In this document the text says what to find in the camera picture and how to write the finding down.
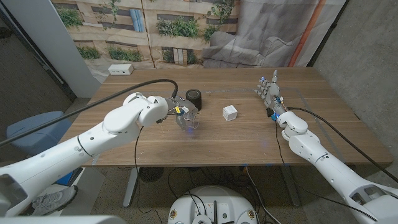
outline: table leg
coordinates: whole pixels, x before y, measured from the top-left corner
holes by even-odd
[[[301,205],[299,199],[299,193],[297,192],[297,188],[293,180],[289,177],[291,176],[292,178],[294,178],[290,166],[286,166],[286,169],[285,167],[281,166],[280,171],[282,171],[287,191],[289,192],[290,199],[292,200],[292,205],[295,207],[299,207]]]
[[[129,183],[127,184],[126,193],[124,194],[123,207],[125,208],[128,208],[131,205],[132,195],[134,194],[134,190],[136,189],[137,178],[138,178],[137,171],[136,168],[134,167],[130,171]]]

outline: white cube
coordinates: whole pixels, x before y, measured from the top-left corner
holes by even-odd
[[[238,115],[238,111],[235,109],[234,106],[227,106],[224,107],[223,109],[223,116],[225,120],[231,121],[236,118],[236,115]]]

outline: power strip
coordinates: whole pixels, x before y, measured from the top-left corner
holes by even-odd
[[[131,64],[111,65],[108,68],[111,75],[130,75],[134,70]]]

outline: white box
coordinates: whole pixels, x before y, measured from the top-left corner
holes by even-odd
[[[234,106],[231,105],[223,108],[223,116],[225,120],[231,121],[236,118],[236,115],[238,115],[238,111]]]
[[[111,75],[130,75],[134,70],[131,64],[111,65],[108,68]]]

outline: shoe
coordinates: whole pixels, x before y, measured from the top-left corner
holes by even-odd
[[[41,216],[54,210],[64,209],[76,197],[77,192],[78,187],[71,186],[52,194],[37,197],[32,202],[32,207],[35,209],[32,215]]]

